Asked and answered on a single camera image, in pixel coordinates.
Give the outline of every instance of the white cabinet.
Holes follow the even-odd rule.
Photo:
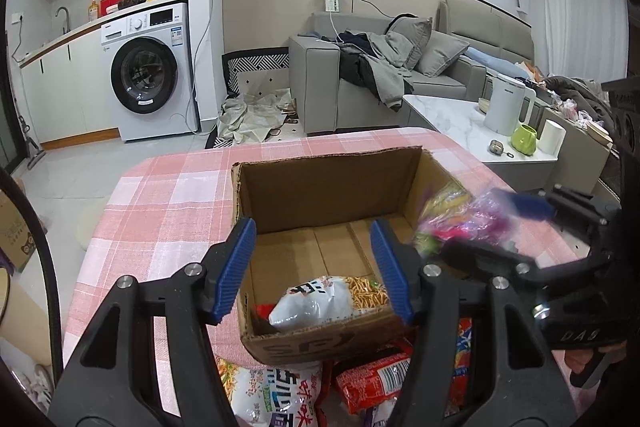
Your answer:
[[[86,132],[66,45],[22,68],[22,79],[40,142]]]
[[[87,33],[69,43],[71,76],[76,100],[84,114],[85,132],[117,127],[111,112],[116,98],[111,88],[111,71],[102,63],[100,30]]]

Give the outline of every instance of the bowl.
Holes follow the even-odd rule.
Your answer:
[[[597,123],[593,123],[591,121],[587,122],[587,134],[596,140],[596,142],[606,147],[610,147],[613,144],[613,140],[609,136],[609,133]]]
[[[486,112],[489,110],[490,102],[491,101],[487,100],[486,98],[478,98],[478,107],[480,108],[480,111],[486,114]]]

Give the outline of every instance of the washing machine door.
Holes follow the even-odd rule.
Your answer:
[[[111,65],[111,86],[120,103],[138,114],[160,109],[171,98],[178,66],[171,49],[156,39],[125,42]]]

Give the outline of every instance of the gray throw pillow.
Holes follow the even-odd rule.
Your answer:
[[[421,19],[412,17],[400,17],[394,22],[388,29],[389,32],[400,33],[403,37],[409,39],[411,44],[414,45],[414,49],[404,63],[405,68],[409,71],[415,68],[415,65],[422,57],[429,38],[431,37],[431,24],[432,19]]]
[[[416,70],[425,76],[439,76],[444,70],[455,62],[469,47],[469,43],[447,35],[433,31],[427,44],[424,55],[418,61]]]

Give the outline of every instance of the metal screw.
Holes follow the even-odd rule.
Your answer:
[[[118,288],[122,288],[123,290],[124,288],[128,288],[132,284],[133,284],[133,277],[130,275],[123,275],[116,281],[116,286]]]
[[[524,275],[526,273],[529,273],[529,265],[527,263],[520,263],[516,265],[516,272],[519,275]]]
[[[189,277],[196,277],[196,275],[200,275],[202,273],[202,264],[200,263],[190,263],[184,267],[184,272]]]
[[[504,277],[494,277],[491,282],[497,290],[506,290],[509,287],[509,281]]]
[[[550,309],[546,304],[538,304],[535,308],[533,308],[533,318],[534,319],[546,319],[549,316]]]
[[[442,268],[437,264],[428,264],[422,269],[422,271],[427,277],[439,277],[442,273]]]

